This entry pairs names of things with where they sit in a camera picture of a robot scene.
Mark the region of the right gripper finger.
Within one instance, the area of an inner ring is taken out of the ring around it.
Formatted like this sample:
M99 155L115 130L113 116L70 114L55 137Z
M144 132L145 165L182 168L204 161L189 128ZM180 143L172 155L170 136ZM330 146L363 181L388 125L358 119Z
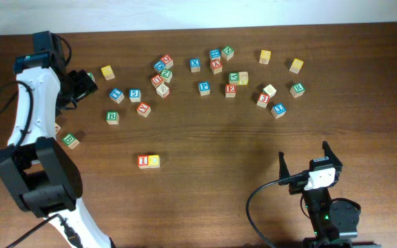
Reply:
M341 171L343 168L343 164L335 155L335 153L333 153L327 141L323 141L322 148L324 150L325 156L327 156L332 161L332 164L334 165L335 169L337 171Z
M287 179L290 177L289 170L287 168L287 164L284 159L284 153L279 152L278 153L278 159L279 159L279 181L280 182L286 182Z

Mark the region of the green R block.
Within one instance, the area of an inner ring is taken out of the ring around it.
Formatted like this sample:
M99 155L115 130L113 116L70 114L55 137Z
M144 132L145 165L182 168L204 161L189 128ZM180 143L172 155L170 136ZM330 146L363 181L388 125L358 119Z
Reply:
M304 94L305 92L305 87L302 83L297 83L291 86L290 91L291 95L294 98L300 97Z

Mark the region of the red I block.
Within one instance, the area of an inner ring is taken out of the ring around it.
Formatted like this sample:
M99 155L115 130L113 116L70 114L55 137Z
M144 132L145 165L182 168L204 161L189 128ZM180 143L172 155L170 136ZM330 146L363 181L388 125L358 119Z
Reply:
M148 155L138 156L138 167L139 167L139 169L147 169L149 167L149 156Z

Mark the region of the yellow C block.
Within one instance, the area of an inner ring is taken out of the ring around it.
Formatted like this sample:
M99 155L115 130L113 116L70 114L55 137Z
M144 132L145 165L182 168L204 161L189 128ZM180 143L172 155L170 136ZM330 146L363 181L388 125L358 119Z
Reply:
M160 167L160 157L159 155L149 155L148 156L148 166L149 168L159 168Z

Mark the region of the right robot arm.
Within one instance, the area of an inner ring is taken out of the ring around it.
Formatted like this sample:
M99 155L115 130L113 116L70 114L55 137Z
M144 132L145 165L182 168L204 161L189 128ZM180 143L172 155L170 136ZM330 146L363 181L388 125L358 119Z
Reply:
M289 193L301 194L307 207L315 236L304 238L304 247L351 247L358 236L357 225L361 213L358 203L346 198L332 198L329 188L339 180L343 164L323 141L324 156L309 162L309 169L290 175L279 152L279 185L288 185Z

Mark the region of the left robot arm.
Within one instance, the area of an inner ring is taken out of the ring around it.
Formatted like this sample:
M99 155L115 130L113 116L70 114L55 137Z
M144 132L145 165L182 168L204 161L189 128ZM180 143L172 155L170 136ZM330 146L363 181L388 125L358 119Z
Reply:
M16 58L17 113L0 178L21 211L50 223L71 247L113 247L89 214L77 166L56 140L55 119L96 91L84 70L67 72L67 41L49 31L33 34L33 54Z

